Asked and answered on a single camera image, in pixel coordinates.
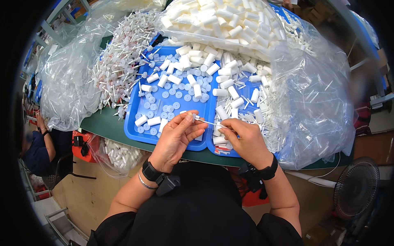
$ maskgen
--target finger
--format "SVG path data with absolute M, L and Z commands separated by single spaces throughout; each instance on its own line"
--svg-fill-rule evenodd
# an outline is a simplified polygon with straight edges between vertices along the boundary
M 198 110 L 189 110 L 187 112 L 184 112 L 180 115 L 175 116 L 170 122 L 173 122 L 173 123 L 179 125 L 182 122 L 182 120 L 185 119 L 185 117 L 186 117 L 186 115 L 188 115 L 188 113 L 198 115 L 199 112 L 198 112 Z
M 191 142 L 196 137 L 201 136 L 204 133 L 204 129 L 198 129 L 197 131 L 193 131 L 186 135 L 189 142 Z
M 235 135 L 230 129 L 220 128 L 218 131 L 225 135 L 225 137 L 230 141 L 233 147 L 238 147 L 240 141 L 237 138 L 237 135 Z
M 189 111 L 185 118 L 179 123 L 179 125 L 173 130 L 176 136 L 181 136 L 192 124 L 193 116 Z
M 207 128 L 208 128 L 208 124 L 207 124 L 207 123 L 204 123 L 204 122 L 201 122 L 201 124 L 190 126 L 190 127 L 185 131 L 185 134 L 187 135 L 187 134 L 190 134 L 190 133 L 193 132 L 193 131 L 197 131 L 197 130 L 199 130 L 199 129 L 207 129 Z
M 235 118 L 223 120 L 221 124 L 235 130 L 238 133 L 242 133 L 242 129 L 250 125 L 242 120 L 238 120 Z

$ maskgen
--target black device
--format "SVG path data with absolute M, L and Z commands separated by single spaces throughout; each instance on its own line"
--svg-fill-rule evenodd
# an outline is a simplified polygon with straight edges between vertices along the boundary
M 175 187 L 180 186 L 179 176 L 157 171 L 148 160 L 142 165 L 142 174 L 149 181 L 157 183 L 159 187 L 156 190 L 156 194 L 158 196 L 167 194 L 175 189 Z

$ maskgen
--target seated worker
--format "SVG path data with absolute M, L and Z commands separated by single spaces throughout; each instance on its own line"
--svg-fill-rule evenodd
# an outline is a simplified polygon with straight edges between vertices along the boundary
M 256 226 L 242 209 L 228 170 L 178 163 L 189 142 L 208 127 L 201 121 L 192 123 L 192 113 L 198 111 L 177 115 L 164 127 L 152 155 L 116 194 L 87 245 L 303 245 L 298 200 L 280 167 L 272 168 L 270 178 L 263 180 L 271 211 Z M 258 125 L 233 118 L 221 123 L 228 128 L 219 131 L 243 159 L 258 170 L 275 166 Z M 178 175 L 180 186 L 157 196 L 152 177 L 160 173 Z
M 21 157 L 29 171 L 44 177 L 56 173 L 61 156 L 72 152 L 72 131 L 48 131 L 40 112 L 36 114 L 37 131 L 27 133 L 23 138 Z M 72 168 L 72 156 L 67 159 L 59 172 Z

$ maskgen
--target workbench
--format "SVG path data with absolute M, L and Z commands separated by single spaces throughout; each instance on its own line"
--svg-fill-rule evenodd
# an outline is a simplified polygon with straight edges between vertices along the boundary
M 123 125 L 125 120 L 124 119 L 118 120 L 119 117 L 113 116 L 116 112 L 117 112 L 116 109 L 111 109 L 108 107 L 102 109 L 101 113 L 100 110 L 98 110 L 92 116 L 88 118 L 84 118 L 80 127 L 86 131 L 111 139 L 113 141 L 152 152 L 153 149 L 155 148 L 154 144 L 147 144 L 144 142 L 134 141 L 126 136 L 123 130 Z M 319 169 L 319 168 L 335 167 L 339 160 L 338 155 L 339 153 L 335 155 L 335 161 L 333 163 L 327 162 L 326 164 L 324 164 L 324 162 L 320 159 L 317 162 L 303 169 Z M 346 156 L 342 152 L 340 153 L 340 155 L 341 155 L 341 159 L 338 166 L 349 165 L 353 161 L 354 148 L 352 149 L 350 156 Z M 218 156 L 213 154 L 211 151 L 209 151 L 208 148 L 205 148 L 204 150 L 201 151 L 186 150 L 182 158 L 190 161 L 198 161 L 202 163 L 210 163 L 210 164 L 223 165 L 223 166 L 240 167 L 241 164 L 244 163 L 244 160 L 242 158 Z

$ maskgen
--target black shirt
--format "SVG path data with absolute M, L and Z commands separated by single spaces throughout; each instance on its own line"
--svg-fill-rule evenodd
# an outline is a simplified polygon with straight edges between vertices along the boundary
M 172 173 L 180 176 L 180 187 L 153 195 L 138 213 L 107 218 L 87 245 L 303 245 L 282 218 L 264 214 L 256 226 L 223 167 L 179 163 Z

